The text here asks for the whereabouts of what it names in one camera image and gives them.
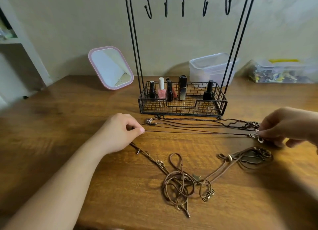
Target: nail polish bottle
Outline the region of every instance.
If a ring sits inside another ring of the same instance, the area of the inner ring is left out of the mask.
[[[173,98],[176,99],[178,97],[177,93],[176,93],[176,90],[175,88],[172,86],[172,95],[173,95]]]
[[[187,92],[187,76],[179,76],[179,100],[185,100],[185,95]]]
[[[159,99],[165,99],[166,98],[166,89],[164,88],[164,80],[163,80],[163,78],[159,78],[158,98]]]
[[[173,100],[173,93],[172,93],[172,83],[171,80],[167,80],[167,101],[172,102]]]
[[[149,98],[150,99],[155,99],[156,98],[156,91],[155,91],[155,83],[154,83],[154,81],[150,81]]]
[[[213,80],[209,80],[208,82],[208,87],[206,89],[206,91],[203,93],[203,100],[213,100]]]

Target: table surface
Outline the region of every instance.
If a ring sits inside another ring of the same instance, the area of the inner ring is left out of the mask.
[[[140,114],[138,96],[137,78],[109,91],[95,76],[67,76],[3,112],[0,213],[16,212],[110,115],[129,113],[143,123],[148,116]],[[255,84],[236,78],[227,99],[223,118],[261,121],[283,106],[318,111],[318,85]],[[155,132],[134,142],[164,162],[169,154],[180,153],[184,169],[196,175],[220,165],[217,153],[258,145],[245,137]],[[309,143],[294,149],[265,147],[274,155],[271,164],[254,172],[233,166],[213,183],[216,193],[207,203],[189,200],[187,219],[162,198],[163,173],[128,146],[101,160],[78,224],[98,229],[317,229],[316,148]]]

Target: black nail polish bottle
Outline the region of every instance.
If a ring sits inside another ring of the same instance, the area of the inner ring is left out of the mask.
[[[155,83],[154,83],[154,81],[150,81],[149,98],[150,99],[155,99],[156,98],[156,91],[155,91]]]
[[[179,76],[179,100],[185,100],[185,95],[187,93],[187,76]]]
[[[171,80],[167,80],[167,101],[172,102],[173,100],[173,93],[172,93],[172,83]]]
[[[208,88],[206,89],[206,91],[203,93],[203,100],[213,100],[213,80],[209,80],[208,82]]]

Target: clear plastic container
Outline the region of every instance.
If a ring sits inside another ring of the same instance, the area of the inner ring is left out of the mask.
[[[317,83],[318,64],[314,59],[252,60],[249,77],[255,83]]]
[[[190,60],[190,81],[208,82],[209,80],[213,80],[219,86],[221,86],[228,60],[229,55],[224,52]],[[229,84],[231,84],[234,74],[236,73],[236,65],[238,62],[239,58],[236,59]],[[224,85],[226,85],[227,80],[229,78],[232,64],[233,61],[231,61],[229,64]],[[195,84],[196,87],[205,87],[205,85],[206,84]]]

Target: hand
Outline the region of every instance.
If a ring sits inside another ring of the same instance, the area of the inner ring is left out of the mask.
[[[290,107],[275,110],[266,116],[259,127],[259,135],[283,146],[292,148],[303,141],[318,145],[318,113]]]
[[[145,129],[129,114],[117,113],[111,116],[104,125],[88,140],[90,148],[98,150],[101,157],[118,152],[129,145]]]

